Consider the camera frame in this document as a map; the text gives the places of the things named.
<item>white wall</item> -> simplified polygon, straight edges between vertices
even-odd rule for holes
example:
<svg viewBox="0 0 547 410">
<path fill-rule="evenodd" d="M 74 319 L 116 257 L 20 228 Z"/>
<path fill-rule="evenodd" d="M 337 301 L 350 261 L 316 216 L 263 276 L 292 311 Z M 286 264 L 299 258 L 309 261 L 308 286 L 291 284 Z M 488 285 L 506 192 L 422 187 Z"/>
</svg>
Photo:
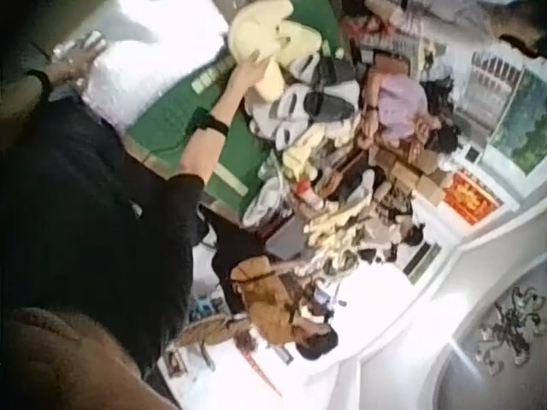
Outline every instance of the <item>white wall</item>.
<svg viewBox="0 0 547 410">
<path fill-rule="evenodd" d="M 360 408 L 433 408 L 438 376 L 450 357 L 452 340 L 459 339 L 477 315 L 547 255 L 545 209 L 547 201 L 522 215 L 523 224 L 513 231 L 507 231 L 509 222 L 447 262 L 448 272 L 438 274 L 440 286 L 421 304 L 411 325 L 377 354 L 365 358 Z"/>
</svg>

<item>white cloth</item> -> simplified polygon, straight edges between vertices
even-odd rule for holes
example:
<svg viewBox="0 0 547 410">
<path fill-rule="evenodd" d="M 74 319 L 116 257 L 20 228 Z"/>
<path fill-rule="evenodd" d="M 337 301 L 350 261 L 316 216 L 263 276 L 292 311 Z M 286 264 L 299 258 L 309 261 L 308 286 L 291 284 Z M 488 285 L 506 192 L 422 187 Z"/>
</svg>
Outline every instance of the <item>white cloth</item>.
<svg viewBox="0 0 547 410">
<path fill-rule="evenodd" d="M 391 24 L 439 44 L 480 50 L 496 42 L 486 11 L 475 0 L 420 0 L 397 9 Z"/>
</svg>

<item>pink shirt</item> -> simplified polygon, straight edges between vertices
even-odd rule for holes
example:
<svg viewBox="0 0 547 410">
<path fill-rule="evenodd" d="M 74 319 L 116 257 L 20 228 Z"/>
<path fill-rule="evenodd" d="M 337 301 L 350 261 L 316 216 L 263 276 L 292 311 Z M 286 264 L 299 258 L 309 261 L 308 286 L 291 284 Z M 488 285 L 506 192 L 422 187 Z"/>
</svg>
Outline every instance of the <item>pink shirt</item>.
<svg viewBox="0 0 547 410">
<path fill-rule="evenodd" d="M 426 92 L 416 80 L 403 74 L 388 74 L 379 90 L 379 123 L 391 141 L 414 134 L 415 117 L 427 113 Z"/>
</svg>

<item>red sign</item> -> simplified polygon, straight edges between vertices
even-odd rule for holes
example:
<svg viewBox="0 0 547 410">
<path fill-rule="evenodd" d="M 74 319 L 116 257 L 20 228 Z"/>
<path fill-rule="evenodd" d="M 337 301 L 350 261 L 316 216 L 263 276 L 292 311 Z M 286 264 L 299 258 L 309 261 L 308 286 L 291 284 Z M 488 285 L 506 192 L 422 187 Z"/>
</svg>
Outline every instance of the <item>red sign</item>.
<svg viewBox="0 0 547 410">
<path fill-rule="evenodd" d="M 499 201 L 464 173 L 456 173 L 444 201 L 474 226 L 499 207 Z"/>
</svg>

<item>watch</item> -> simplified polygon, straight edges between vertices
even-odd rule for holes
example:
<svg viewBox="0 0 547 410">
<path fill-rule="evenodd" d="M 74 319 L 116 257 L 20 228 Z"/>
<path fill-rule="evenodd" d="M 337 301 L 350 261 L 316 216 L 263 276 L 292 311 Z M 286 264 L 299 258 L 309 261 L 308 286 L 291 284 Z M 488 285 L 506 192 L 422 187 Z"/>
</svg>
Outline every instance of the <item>watch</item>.
<svg viewBox="0 0 547 410">
<path fill-rule="evenodd" d="M 188 135 L 194 133 L 197 129 L 200 130 L 215 130 L 225 137 L 228 136 L 230 127 L 222 121 L 218 121 L 208 110 L 198 107 L 191 118 L 190 125 L 186 132 Z"/>
</svg>

